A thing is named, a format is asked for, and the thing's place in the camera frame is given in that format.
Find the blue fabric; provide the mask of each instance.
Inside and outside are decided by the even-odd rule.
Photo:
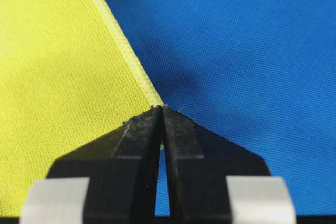
[[[336,214],[336,0],[106,1],[166,104]]]
[[[160,151],[159,159],[159,174],[157,181],[156,191],[156,216],[169,216],[169,197],[168,197],[168,183],[167,183],[167,171],[166,171],[166,158],[164,150]]]

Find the black plastic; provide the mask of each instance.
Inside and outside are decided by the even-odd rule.
[[[156,217],[160,143],[164,142],[169,217]],[[151,108],[55,160],[47,178],[90,177],[84,223],[231,223],[226,175],[263,175],[264,160],[168,107]],[[18,223],[18,218],[0,218]],[[298,216],[297,224],[336,223]]]

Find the yellow fabric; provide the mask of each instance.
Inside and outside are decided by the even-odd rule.
[[[55,158],[162,101],[104,0],[0,0],[0,216]]]

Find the textured fabric surface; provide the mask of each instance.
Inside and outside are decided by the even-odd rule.
[[[106,0],[163,101],[336,214],[335,0]]]
[[[155,215],[169,216],[169,214],[170,210],[169,210],[166,158],[164,154],[164,149],[162,149],[160,150],[160,159],[159,159],[159,174],[156,189]]]
[[[0,0],[0,216],[55,158],[161,100],[104,0]]]

